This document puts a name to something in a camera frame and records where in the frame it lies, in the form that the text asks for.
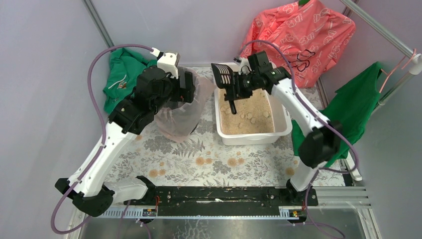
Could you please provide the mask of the beige cat litter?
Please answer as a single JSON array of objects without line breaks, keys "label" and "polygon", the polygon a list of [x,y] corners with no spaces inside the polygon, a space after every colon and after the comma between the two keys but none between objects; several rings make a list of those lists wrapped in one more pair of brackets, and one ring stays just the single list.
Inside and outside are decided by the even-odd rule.
[{"label": "beige cat litter", "polygon": [[226,135],[271,133],[274,131],[267,92],[255,90],[248,99],[235,101],[237,114],[233,115],[224,100],[225,90],[218,91],[221,132]]}]

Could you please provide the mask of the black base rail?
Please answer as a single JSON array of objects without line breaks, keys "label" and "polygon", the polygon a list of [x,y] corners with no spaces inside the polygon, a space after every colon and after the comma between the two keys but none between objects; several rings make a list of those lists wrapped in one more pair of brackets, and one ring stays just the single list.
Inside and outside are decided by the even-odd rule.
[{"label": "black base rail", "polygon": [[279,217],[282,208],[299,212],[305,206],[318,206],[315,189],[294,192],[292,186],[156,186],[144,176],[139,179],[146,183],[146,195],[124,204],[151,206],[160,217]]}]

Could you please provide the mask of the green shirt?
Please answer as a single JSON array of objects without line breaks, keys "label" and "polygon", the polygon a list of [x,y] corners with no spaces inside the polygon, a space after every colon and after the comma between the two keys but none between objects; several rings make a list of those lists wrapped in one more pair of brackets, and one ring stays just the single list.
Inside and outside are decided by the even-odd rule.
[{"label": "green shirt", "polygon": [[366,124],[380,98],[377,82],[383,74],[380,62],[375,62],[345,85],[320,112],[330,120],[339,121],[341,134],[354,145],[365,132]]},{"label": "green shirt", "polygon": [[121,48],[109,56],[109,75],[103,93],[106,96],[104,111],[109,115],[117,104],[136,86],[137,77],[157,60],[145,58],[138,52]]}]

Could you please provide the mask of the black litter scoop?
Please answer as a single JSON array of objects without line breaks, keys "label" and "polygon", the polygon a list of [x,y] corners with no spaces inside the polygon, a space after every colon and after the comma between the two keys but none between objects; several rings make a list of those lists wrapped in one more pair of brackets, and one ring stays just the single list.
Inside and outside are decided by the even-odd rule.
[{"label": "black litter scoop", "polygon": [[224,100],[229,103],[231,113],[237,114],[235,107],[235,90],[233,81],[233,70],[225,64],[211,63],[211,69],[214,75],[216,86],[219,89],[224,89]]}]

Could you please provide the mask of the pink patterned garment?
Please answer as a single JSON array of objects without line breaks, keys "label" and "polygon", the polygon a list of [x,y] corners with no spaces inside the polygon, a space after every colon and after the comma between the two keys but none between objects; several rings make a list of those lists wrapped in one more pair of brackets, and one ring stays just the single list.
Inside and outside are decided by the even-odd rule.
[{"label": "pink patterned garment", "polygon": [[348,17],[318,0],[259,13],[242,43],[242,58],[265,51],[276,66],[294,70],[299,88],[313,87],[334,67],[356,31]]}]

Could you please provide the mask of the white litter box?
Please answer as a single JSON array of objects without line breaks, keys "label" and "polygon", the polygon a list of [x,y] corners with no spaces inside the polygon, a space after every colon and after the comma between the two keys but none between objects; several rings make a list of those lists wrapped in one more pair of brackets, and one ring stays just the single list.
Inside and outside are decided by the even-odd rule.
[{"label": "white litter box", "polygon": [[214,91],[217,134],[223,144],[271,144],[291,133],[293,126],[288,111],[265,90],[255,90],[250,98],[236,100],[235,115],[224,100],[224,93],[219,88]]}]

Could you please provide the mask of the metal clothes rack bar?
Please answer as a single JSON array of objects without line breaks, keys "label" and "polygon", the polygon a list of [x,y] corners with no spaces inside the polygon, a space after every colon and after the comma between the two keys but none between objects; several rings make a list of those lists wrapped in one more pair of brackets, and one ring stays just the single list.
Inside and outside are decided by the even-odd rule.
[{"label": "metal clothes rack bar", "polygon": [[383,106],[401,87],[403,87],[407,81],[413,76],[416,76],[422,72],[422,55],[416,54],[416,52],[408,47],[402,40],[396,35],[391,33],[386,27],[375,20],[371,15],[364,11],[357,5],[353,0],[340,0],[347,8],[349,8],[358,17],[364,20],[372,29],[392,44],[397,50],[403,55],[409,58],[413,66],[409,68],[408,72],[389,90],[383,95],[378,101],[376,107]]}]

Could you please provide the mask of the green shirt back left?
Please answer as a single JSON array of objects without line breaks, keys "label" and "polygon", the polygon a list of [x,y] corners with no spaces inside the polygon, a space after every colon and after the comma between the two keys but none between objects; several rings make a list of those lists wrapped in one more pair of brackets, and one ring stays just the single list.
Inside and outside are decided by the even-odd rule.
[{"label": "green shirt back left", "polygon": [[109,115],[117,104],[136,86],[137,77],[157,60],[145,58],[138,52],[121,48],[109,56],[109,75],[103,93],[106,96],[104,111]]}]

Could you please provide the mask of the green shirt on right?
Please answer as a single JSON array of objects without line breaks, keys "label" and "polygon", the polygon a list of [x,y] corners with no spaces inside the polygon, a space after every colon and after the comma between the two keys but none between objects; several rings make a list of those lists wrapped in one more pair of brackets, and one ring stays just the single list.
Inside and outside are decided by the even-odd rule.
[{"label": "green shirt on right", "polygon": [[341,134],[354,145],[365,132],[366,124],[380,98],[377,82],[383,74],[380,62],[375,62],[345,85],[320,112],[330,120],[339,121]]}]

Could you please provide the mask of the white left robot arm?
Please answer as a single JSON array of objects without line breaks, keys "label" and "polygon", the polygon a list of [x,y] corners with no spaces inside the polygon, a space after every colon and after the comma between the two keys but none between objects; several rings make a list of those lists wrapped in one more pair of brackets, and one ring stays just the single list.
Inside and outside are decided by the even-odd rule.
[{"label": "white left robot arm", "polygon": [[69,178],[60,178],[55,188],[92,217],[102,215],[112,204],[139,200],[152,202],[155,185],[144,176],[111,183],[106,176],[121,150],[154,121],[169,102],[192,103],[196,80],[193,71],[179,69],[174,75],[156,66],[144,69],[136,85],[112,110],[103,124],[99,147]]}]

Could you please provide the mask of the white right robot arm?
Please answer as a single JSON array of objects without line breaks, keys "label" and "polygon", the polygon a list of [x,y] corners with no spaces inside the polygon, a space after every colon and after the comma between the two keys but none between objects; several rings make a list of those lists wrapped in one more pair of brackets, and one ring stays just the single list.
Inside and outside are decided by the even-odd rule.
[{"label": "white right robot arm", "polygon": [[261,51],[239,60],[240,68],[235,71],[223,64],[213,64],[215,81],[220,89],[225,89],[225,101],[229,102],[232,113],[236,113],[234,101],[248,99],[254,90],[266,90],[278,99],[293,116],[302,131],[304,141],[298,148],[301,160],[289,186],[296,192],[304,191],[319,168],[340,150],[343,139],[339,121],[331,121],[320,113],[303,94],[297,90],[293,73],[283,67],[274,67]]}]

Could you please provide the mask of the floral table mat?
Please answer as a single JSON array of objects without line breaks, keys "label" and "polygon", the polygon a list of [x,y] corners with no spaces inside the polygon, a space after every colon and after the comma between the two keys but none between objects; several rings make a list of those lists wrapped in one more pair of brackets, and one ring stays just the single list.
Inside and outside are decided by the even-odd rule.
[{"label": "floral table mat", "polygon": [[151,123],[122,150],[107,180],[143,175],[157,186],[284,186],[297,172],[300,159],[290,135],[272,144],[228,146],[216,126],[214,97],[182,143],[167,139]]}]

